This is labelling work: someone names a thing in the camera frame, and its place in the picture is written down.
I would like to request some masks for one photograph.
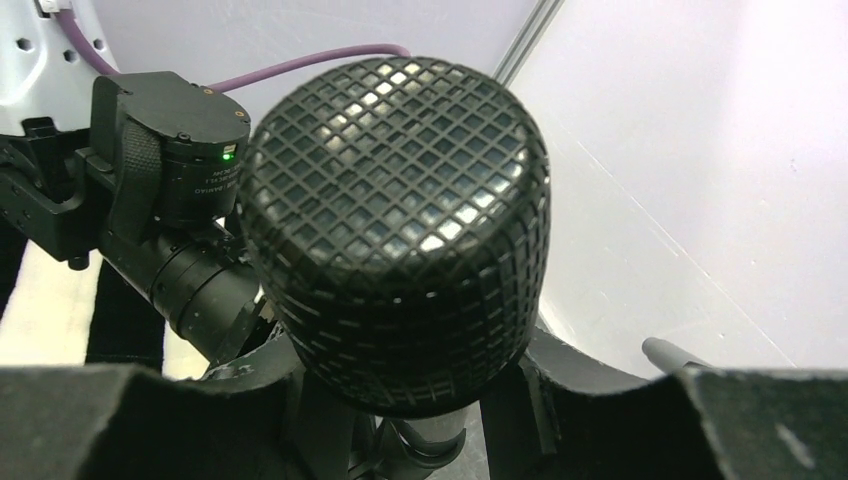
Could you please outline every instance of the purple cable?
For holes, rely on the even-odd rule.
[[[94,47],[88,43],[88,39],[85,38],[85,34],[77,26],[76,18],[74,18],[74,12],[71,10],[62,10],[56,14],[56,19],[59,21],[59,26],[62,28],[62,31],[65,32],[65,36],[68,37],[68,41],[71,42],[74,49],[79,52],[82,58],[88,62],[97,73],[101,75],[115,75],[119,73],[115,70],[112,65],[109,65],[109,62],[103,59]]]
[[[224,80],[223,82],[218,82],[214,85],[209,85],[209,88],[219,92],[229,92],[230,90],[235,90],[236,88],[241,88],[246,85],[260,82],[262,80],[275,77],[277,75],[290,72],[292,70],[297,70],[298,68],[308,67],[309,65],[314,65],[316,63],[322,63],[329,60],[337,60],[340,58],[356,57],[360,55],[379,54],[408,57],[409,50],[401,47],[400,45],[394,45],[391,43],[356,45],[353,47],[337,48],[335,50],[327,50],[325,52],[318,52],[313,53],[311,55],[307,55],[305,57],[295,58],[294,60],[289,60],[279,65],[274,65],[272,67],[263,68],[262,70],[257,70],[255,72],[248,73],[240,77]]]
[[[96,50],[94,50],[94,48],[88,42],[88,39],[85,38],[85,34],[82,33],[82,31],[79,29],[76,19],[74,18],[73,11],[62,10],[56,14],[56,19],[59,21],[59,26],[65,33],[65,36],[68,37],[68,41],[71,42],[71,45],[73,45],[74,49],[79,52],[82,58],[86,62],[88,62],[89,65],[91,65],[95,70],[97,70],[97,73],[101,75],[115,75],[120,73],[115,70],[112,65],[109,65],[109,63],[104,60],[103,57],[101,57],[100,54],[97,53]],[[353,47],[337,48],[335,50],[327,50],[325,52],[318,52],[313,53],[311,55],[306,55],[305,57],[295,58],[294,60],[289,60],[278,65],[263,68],[262,70],[257,70],[255,72],[251,72],[240,77],[224,80],[223,82],[218,82],[214,85],[209,85],[209,88],[211,88],[212,90],[217,90],[219,92],[229,92],[230,90],[235,90],[246,85],[261,82],[262,80],[266,80],[268,78],[275,77],[286,72],[291,72],[292,70],[297,70],[298,68],[308,67],[309,65],[314,65],[316,63],[322,63],[329,60],[338,60],[340,58],[357,57],[360,55],[380,54],[395,55],[399,57],[410,56],[409,50],[401,47],[400,45],[394,45],[391,43],[356,45]]]

